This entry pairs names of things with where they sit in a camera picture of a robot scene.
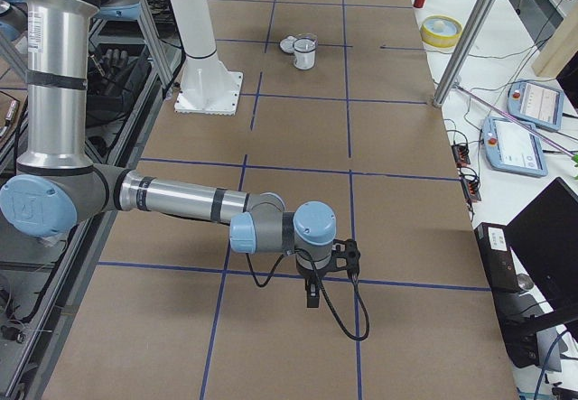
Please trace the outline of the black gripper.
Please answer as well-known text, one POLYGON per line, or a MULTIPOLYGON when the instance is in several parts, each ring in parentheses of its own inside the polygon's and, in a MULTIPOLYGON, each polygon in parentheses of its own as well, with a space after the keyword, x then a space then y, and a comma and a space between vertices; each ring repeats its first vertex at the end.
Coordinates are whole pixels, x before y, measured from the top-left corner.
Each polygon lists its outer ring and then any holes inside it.
POLYGON ((297 272, 305 281, 306 306, 308 308, 318 307, 320 299, 318 290, 321 289, 322 271, 298 265, 297 272))

